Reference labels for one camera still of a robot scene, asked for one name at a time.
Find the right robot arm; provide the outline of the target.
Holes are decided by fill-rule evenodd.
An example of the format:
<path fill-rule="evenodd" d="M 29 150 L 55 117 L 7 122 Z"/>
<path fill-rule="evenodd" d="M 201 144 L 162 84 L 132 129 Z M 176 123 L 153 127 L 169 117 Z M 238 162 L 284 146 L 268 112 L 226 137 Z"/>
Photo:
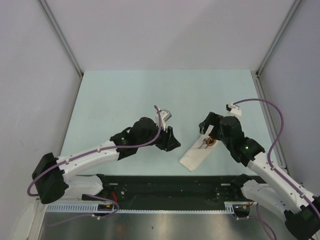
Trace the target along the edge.
<path fill-rule="evenodd" d="M 237 117 L 210 112 L 199 124 L 199 132 L 222 142 L 236 162 L 268 184 L 265 188 L 242 174 L 240 181 L 230 188 L 235 200 L 247 198 L 261 204 L 282 219 L 297 240 L 310 240 L 320 230 L 320 198 L 269 159 L 257 141 L 245 136 Z"/>

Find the silver metal fork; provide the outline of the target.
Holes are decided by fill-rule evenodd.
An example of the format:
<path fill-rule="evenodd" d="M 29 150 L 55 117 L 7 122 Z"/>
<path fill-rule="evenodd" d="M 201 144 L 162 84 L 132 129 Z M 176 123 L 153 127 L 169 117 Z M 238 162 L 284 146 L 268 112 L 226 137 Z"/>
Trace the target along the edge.
<path fill-rule="evenodd" d="M 206 149 L 207 147 L 210 147 L 212 145 L 212 143 L 214 143 L 215 141 L 212 139 L 212 137 L 210 136 L 206 136 L 203 141 L 202 144 L 200 145 L 200 149 Z"/>

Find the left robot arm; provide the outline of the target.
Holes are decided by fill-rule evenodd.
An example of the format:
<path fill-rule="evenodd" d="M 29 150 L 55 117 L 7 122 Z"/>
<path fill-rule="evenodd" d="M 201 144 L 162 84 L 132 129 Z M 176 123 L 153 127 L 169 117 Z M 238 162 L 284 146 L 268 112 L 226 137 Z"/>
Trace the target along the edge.
<path fill-rule="evenodd" d="M 181 143 L 175 138 L 171 126 L 142 117 L 132 127 L 125 128 L 90 150 L 69 156 L 54 156 L 51 152 L 43 155 L 31 175 L 27 194 L 39 197 L 42 204 L 51 204 L 65 195 L 71 188 L 68 181 L 78 173 L 130 157 L 139 148 L 147 146 L 170 152 L 179 148 Z"/>

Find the left aluminium corner post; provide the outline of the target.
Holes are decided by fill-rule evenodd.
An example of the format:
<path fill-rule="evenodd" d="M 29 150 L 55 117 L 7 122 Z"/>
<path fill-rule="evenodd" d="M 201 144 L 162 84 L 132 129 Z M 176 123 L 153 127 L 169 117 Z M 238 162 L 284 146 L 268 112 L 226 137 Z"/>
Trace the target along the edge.
<path fill-rule="evenodd" d="M 55 34 L 58 42 L 60 43 L 62 50 L 64 51 L 66 57 L 71 63 L 73 69 L 77 73 L 80 79 L 83 78 L 84 72 L 82 71 L 80 64 L 78 63 L 72 48 L 70 47 L 53 11 L 51 10 L 48 2 L 46 0 L 36 0 L 40 9 L 42 10 L 47 22 L 49 23 L 53 33 Z"/>

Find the right aluminium corner post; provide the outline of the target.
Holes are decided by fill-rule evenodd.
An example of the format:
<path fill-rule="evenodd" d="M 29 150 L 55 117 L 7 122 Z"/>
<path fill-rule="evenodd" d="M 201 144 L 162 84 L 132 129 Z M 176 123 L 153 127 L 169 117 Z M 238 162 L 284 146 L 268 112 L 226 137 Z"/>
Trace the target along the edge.
<path fill-rule="evenodd" d="M 278 47 L 279 43 L 281 42 L 282 38 L 284 37 L 286 31 L 288 30 L 291 22 L 293 21 L 296 13 L 298 12 L 301 4 L 303 3 L 303 0 L 294 0 L 287 12 L 287 14 L 285 15 L 278 31 L 275 34 L 275 37 L 272 40 L 272 43 L 270 45 L 270 47 L 268 48 L 266 54 L 264 55 L 261 63 L 259 64 L 257 70 L 255 70 L 255 75 L 257 77 L 259 77 L 262 72 L 264 71 L 266 65 L 268 64 L 268 62 L 271 60 L 273 54 L 276 51 L 276 48 Z"/>

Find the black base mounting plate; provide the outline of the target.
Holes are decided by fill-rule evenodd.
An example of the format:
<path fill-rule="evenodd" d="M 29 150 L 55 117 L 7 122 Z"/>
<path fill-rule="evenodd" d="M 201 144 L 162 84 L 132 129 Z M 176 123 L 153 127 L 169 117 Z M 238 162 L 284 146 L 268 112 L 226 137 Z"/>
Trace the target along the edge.
<path fill-rule="evenodd" d="M 240 190 L 244 180 L 263 184 L 259 176 L 118 176 L 97 174 L 102 182 L 98 197 L 111 198 L 119 204 L 165 203 L 214 205 L 218 203 L 248 202 Z"/>

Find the aluminium corner post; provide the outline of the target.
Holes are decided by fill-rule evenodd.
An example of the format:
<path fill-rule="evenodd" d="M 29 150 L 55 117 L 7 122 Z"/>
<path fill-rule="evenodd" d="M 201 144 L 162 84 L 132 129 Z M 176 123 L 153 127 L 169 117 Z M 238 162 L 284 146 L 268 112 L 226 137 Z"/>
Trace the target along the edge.
<path fill-rule="evenodd" d="M 46 0 L 36 0 L 40 9 L 42 10 L 47 22 L 49 23 L 53 33 L 55 34 L 58 42 L 60 43 L 62 50 L 64 51 L 66 57 L 71 63 L 73 69 L 77 73 L 80 79 L 83 78 L 84 72 L 82 71 L 80 64 L 78 63 L 72 48 L 70 47 L 53 11 L 51 10 L 48 2 Z"/>
<path fill-rule="evenodd" d="M 272 43 L 270 45 L 270 47 L 268 48 L 266 54 L 264 55 L 261 63 L 259 64 L 257 70 L 255 70 L 255 75 L 257 77 L 259 77 L 262 72 L 264 71 L 266 65 L 268 64 L 268 62 L 271 60 L 273 54 L 276 51 L 276 48 L 278 47 L 279 43 L 281 42 L 282 38 L 284 37 L 286 31 L 288 30 L 291 22 L 293 21 L 296 13 L 298 12 L 301 4 L 303 3 L 303 0 L 294 0 L 287 12 L 287 14 L 285 15 L 278 31 L 275 34 L 275 37 L 272 40 Z"/>

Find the white cloth napkin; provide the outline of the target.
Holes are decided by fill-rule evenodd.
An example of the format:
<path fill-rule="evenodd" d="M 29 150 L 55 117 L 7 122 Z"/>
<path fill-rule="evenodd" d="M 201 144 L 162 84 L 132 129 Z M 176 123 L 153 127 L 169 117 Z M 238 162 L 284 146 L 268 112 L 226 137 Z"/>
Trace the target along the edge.
<path fill-rule="evenodd" d="M 193 144 L 193 146 L 189 150 L 186 151 L 186 153 L 179 160 L 179 163 L 186 169 L 188 169 L 190 172 L 196 170 L 219 143 L 219 141 L 216 140 L 216 143 L 213 146 L 200 149 L 203 139 L 207 136 L 208 135 L 200 134 L 199 139 Z"/>

